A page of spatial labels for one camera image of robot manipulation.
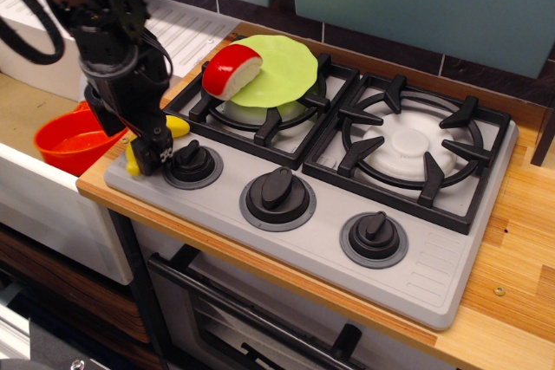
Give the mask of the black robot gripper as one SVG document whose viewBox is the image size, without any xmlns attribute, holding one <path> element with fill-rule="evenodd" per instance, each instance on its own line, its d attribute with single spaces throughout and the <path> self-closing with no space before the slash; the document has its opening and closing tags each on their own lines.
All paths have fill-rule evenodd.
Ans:
<svg viewBox="0 0 555 370">
<path fill-rule="evenodd" d="M 172 63 L 161 45 L 127 45 L 118 52 L 87 46 L 80 47 L 80 53 L 88 82 L 84 98 L 107 136 L 125 128 L 151 136 L 154 126 L 165 125 L 160 100 L 169 88 Z M 131 141 L 131 150 L 140 173 L 151 176 L 172 157 L 173 136 L 139 137 Z"/>
</svg>

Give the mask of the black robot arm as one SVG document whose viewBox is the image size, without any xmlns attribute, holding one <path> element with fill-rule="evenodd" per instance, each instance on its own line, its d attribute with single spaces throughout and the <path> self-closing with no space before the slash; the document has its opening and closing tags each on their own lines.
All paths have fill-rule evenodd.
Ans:
<svg viewBox="0 0 555 370">
<path fill-rule="evenodd" d="M 26 42 L 6 22 L 1 39 L 37 65 L 58 62 L 65 50 L 60 31 L 75 40 L 79 65 L 87 80 L 84 97 L 105 133 L 124 128 L 140 173 L 150 176 L 173 153 L 173 136 L 160 108 L 173 74 L 170 55 L 146 27 L 145 0 L 22 0 L 42 24 L 50 53 Z"/>
</svg>

